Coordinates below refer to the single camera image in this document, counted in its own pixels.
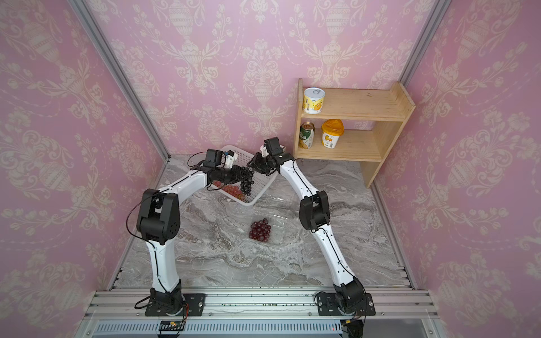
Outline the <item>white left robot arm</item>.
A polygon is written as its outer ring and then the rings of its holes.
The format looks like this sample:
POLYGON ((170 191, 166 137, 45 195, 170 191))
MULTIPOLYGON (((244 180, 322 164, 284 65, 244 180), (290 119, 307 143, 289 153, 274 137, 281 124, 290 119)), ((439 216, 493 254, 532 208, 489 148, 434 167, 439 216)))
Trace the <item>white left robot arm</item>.
POLYGON ((149 249, 153 281, 150 305, 166 315, 187 313, 187 301, 176 269, 173 240, 180 230, 180 204, 194 193, 218 181, 235 184, 242 180, 242 168, 197 166, 175 182, 142 195, 136 228, 149 249))

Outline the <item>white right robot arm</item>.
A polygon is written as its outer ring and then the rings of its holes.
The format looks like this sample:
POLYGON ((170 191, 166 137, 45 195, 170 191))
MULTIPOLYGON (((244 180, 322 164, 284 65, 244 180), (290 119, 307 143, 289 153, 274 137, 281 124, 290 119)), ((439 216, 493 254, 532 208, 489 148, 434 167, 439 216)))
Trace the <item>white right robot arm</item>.
POLYGON ((366 289, 351 271, 335 239, 326 192, 310 183, 290 154, 264 156, 258 152, 248 166, 260 174, 278 172, 287 180, 300 199, 300 223, 318 243, 329 267, 339 309, 345 314, 361 311, 367 314, 369 299, 366 289))

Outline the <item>black grape bunch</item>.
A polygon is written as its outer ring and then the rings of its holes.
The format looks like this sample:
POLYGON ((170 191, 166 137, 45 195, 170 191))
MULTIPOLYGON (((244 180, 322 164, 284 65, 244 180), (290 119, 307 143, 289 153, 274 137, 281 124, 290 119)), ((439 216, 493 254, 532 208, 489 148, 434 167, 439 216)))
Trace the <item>black grape bunch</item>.
POLYGON ((248 167, 238 167, 238 180, 240 182, 240 190, 246 195, 250 196, 252 194, 252 185, 254 171, 248 167))

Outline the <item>dark red grape bunch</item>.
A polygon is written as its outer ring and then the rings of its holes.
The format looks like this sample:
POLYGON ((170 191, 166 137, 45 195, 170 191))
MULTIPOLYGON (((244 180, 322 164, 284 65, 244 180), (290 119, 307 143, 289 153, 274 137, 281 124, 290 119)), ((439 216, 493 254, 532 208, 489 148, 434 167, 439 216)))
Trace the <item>dark red grape bunch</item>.
POLYGON ((262 218, 258 221, 254 221, 250 225, 249 239, 258 242, 267 242, 270 238, 271 230, 272 226, 269 223, 269 219, 262 218))

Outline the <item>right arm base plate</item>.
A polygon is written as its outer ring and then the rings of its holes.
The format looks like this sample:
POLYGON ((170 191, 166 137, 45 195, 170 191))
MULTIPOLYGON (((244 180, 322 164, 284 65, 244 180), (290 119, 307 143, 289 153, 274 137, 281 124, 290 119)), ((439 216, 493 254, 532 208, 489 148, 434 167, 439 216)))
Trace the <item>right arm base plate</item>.
POLYGON ((358 305, 358 309, 355 311, 344 311, 339 307, 336 300, 335 293, 317 292, 314 294, 314 304, 318 308, 318 314, 320 316, 374 316, 376 315, 376 309, 374 306, 373 297, 371 294, 361 300, 358 305))

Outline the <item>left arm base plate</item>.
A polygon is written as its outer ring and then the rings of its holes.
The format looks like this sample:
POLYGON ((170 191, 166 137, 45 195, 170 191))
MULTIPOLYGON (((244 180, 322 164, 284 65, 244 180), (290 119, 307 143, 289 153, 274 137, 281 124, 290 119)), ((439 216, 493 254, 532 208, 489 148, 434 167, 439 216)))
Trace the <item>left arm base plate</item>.
POLYGON ((146 317, 184 316, 186 307, 188 308, 189 317, 202 316, 205 307, 206 294, 183 294, 183 296, 185 298, 185 305, 181 306, 181 309, 174 311, 170 308, 166 308, 164 305, 152 302, 145 308, 146 317))

